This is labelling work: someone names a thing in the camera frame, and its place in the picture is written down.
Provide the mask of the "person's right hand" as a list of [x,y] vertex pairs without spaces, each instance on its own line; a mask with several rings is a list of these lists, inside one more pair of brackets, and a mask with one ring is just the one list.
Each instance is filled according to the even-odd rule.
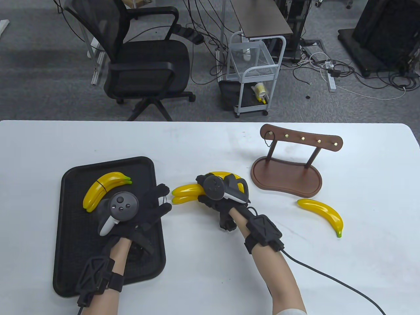
[[237,224],[229,214],[235,208],[240,214],[248,214],[249,189],[243,178],[236,178],[234,174],[227,174],[224,178],[213,173],[196,177],[198,185],[204,190],[204,195],[198,196],[198,201],[219,212],[219,225],[222,229],[233,231]]

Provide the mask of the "person's left hand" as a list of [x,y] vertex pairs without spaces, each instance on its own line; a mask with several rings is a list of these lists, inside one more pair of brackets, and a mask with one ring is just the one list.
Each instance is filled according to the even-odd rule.
[[149,253],[153,252],[153,246],[145,234],[162,216],[171,211],[172,205],[168,202],[158,203],[158,199],[165,198],[169,192],[169,187],[161,183],[143,194],[134,217],[111,229],[110,247],[115,246],[121,238],[124,238],[131,240]]

